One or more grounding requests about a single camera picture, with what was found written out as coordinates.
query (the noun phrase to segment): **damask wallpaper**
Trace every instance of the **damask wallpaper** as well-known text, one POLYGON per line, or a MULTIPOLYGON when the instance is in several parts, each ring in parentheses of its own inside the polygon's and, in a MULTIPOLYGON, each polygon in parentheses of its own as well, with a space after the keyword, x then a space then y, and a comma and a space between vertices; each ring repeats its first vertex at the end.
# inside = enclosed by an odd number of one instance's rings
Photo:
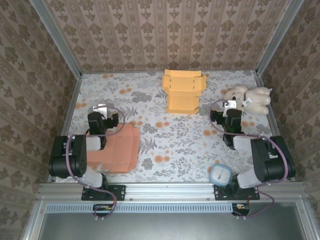
POLYGON ((290 0, 44 0, 82 72, 254 69, 290 0))
POLYGON ((75 78, 28 0, 0 1, 0 239, 23 234, 75 78))
POLYGON ((320 1, 305 0, 262 75, 320 223, 320 1))

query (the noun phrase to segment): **floral patterned surface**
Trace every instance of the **floral patterned surface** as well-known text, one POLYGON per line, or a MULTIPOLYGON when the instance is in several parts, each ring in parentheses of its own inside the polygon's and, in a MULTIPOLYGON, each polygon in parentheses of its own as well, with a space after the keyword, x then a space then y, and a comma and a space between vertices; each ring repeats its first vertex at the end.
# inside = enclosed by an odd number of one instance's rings
MULTIPOLYGON (((125 121, 139 128, 136 169, 126 174, 107 174, 110 182, 207 182, 214 163, 228 166, 233 173, 249 170, 252 156, 226 147, 207 114, 211 103, 221 99, 228 88, 239 84, 256 87, 254 73, 203 74, 207 74, 207 86, 199 97, 200 110, 195 115, 165 111, 163 72, 85 74, 69 133, 83 134, 88 129, 87 114, 98 103, 120 108, 125 121)), ((245 133, 271 134, 265 116, 244 114, 242 126, 245 133)))

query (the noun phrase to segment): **cable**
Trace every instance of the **cable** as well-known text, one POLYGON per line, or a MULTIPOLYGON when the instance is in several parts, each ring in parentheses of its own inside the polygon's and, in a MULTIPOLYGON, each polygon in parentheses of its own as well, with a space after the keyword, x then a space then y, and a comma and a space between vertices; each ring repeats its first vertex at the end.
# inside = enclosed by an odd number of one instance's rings
MULTIPOLYGON (((118 111, 118 112, 122 115, 122 117, 123 117, 123 123, 122 123, 122 126, 120 127, 120 129, 117 130, 117 131, 115 131, 115 132, 113 132, 113 133, 109 133, 109 134, 106 133, 106 134, 98 134, 98 135, 88 135, 87 137, 108 137, 108 136, 112 136, 112 135, 115 135, 115 134, 118 134, 119 132, 121 132, 121 130, 125 127, 125 123, 126 123, 125 114, 124 114, 120 109, 118 109, 118 108, 116 108, 116 107, 108 106, 108 108, 109 108, 109 109, 114 109, 114 110, 118 111)), ((81 180, 79 180, 79 179, 73 174, 73 172, 72 172, 72 170, 71 170, 71 166, 70 166, 70 161, 69 161, 69 147, 70 147, 70 143, 71 143, 72 138, 75 137, 75 136, 76 136, 76 134, 72 134, 72 135, 68 138, 68 140, 66 141, 66 147, 65 147, 65 162, 66 162, 66 167, 67 167, 67 169, 68 169, 68 172, 69 172, 70 176, 71 176, 78 184, 80 184, 80 185, 82 185, 82 186, 84 186, 84 187, 86 187, 86 188, 90 188, 90 189, 92 189, 92 190, 94 190, 94 191, 101 192, 101 193, 107 193, 107 194, 109 194, 109 195, 112 196, 112 199, 113 199, 113 207, 112 207, 111 211, 110 211, 106 216, 103 217, 103 218, 107 218, 107 217, 109 217, 109 216, 114 212, 114 210, 116 209, 116 206, 117 206, 117 197, 116 197, 112 192, 110 192, 110 191, 108 191, 108 190, 98 189, 98 188, 96 188, 96 187, 90 186, 90 185, 82 182, 81 180)), ((95 217, 96 217, 96 218, 100 218, 99 216, 97 216, 96 212, 97 212, 97 210, 94 211, 95 217)))
MULTIPOLYGON (((226 132, 226 131, 222 131, 220 130, 219 128, 216 127, 216 125, 213 123, 213 121, 211 120, 211 117, 210 117, 210 113, 211 113, 211 109, 214 107, 215 104, 217 103, 220 103, 220 102, 224 102, 224 103, 228 103, 226 100, 223 100, 223 99, 219 99, 217 101, 215 101, 214 103, 211 104, 210 108, 209 108, 209 113, 208 113, 208 117, 209 117, 209 121, 211 123, 211 125, 214 127, 214 129, 216 129, 218 132, 220 133, 223 133, 223 134, 227 134, 227 135, 232 135, 232 136, 245 136, 245 137, 252 137, 252 138, 261 138, 261 139, 266 139, 267 141, 269 141, 274 147, 275 149, 279 152, 282 160, 283 160, 283 164, 284 164, 284 175, 281 179, 277 180, 277 181, 273 181, 272 183, 281 183, 283 181, 285 181, 287 179, 287 176, 288 176, 288 163, 287 163, 287 160, 286 160, 286 157, 285 157, 285 154, 282 152, 282 150, 280 149, 280 147, 278 147, 278 145, 272 141, 269 137, 267 136, 264 136, 264 135, 256 135, 256 134, 242 134, 242 133, 232 133, 232 132, 226 132)), ((249 216, 243 216, 243 218, 251 218, 251 217, 254 217, 254 216, 257 216, 261 213, 263 213, 265 210, 269 209, 274 203, 275 203, 275 199, 270 196, 269 194, 259 190, 259 187, 262 187, 262 186, 265 186, 267 185, 266 182, 263 182, 259 185, 256 185, 255 186, 255 189, 261 193, 262 195, 265 195, 267 197, 269 197, 272 202, 271 204, 269 204, 268 206, 266 206, 265 208, 261 209, 260 211, 254 213, 254 214, 251 214, 249 216)), ((236 214, 242 216, 241 213, 237 212, 237 211, 234 211, 236 214)))

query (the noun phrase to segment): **white teddy bear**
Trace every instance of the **white teddy bear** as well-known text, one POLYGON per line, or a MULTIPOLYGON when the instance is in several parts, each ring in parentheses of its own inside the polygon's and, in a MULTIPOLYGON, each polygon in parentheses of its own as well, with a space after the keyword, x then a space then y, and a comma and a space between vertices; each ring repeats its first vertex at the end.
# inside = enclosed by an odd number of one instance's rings
POLYGON ((224 100, 235 100, 236 109, 253 114, 267 115, 269 113, 266 105, 270 104, 271 89, 266 87, 257 87, 248 90, 243 85, 236 86, 224 95, 224 100))

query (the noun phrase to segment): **table surface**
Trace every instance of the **table surface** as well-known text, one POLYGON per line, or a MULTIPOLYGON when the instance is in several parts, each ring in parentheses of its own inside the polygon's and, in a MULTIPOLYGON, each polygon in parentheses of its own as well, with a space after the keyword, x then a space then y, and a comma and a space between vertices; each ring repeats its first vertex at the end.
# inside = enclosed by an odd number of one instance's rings
MULTIPOLYGON (((215 163, 229 167, 232 174, 247 171, 253 168, 251 154, 226 147, 223 135, 208 120, 208 110, 228 88, 255 88, 254 72, 202 73, 207 74, 206 89, 194 115, 165 111, 167 96, 161 87, 164 72, 84 74, 69 134, 83 134, 89 127, 87 114, 92 106, 102 103, 121 109, 125 121, 139 128, 136 169, 126 174, 107 173, 109 182, 207 182, 215 163)), ((245 133, 271 135, 266 116, 243 114, 241 125, 245 133)))

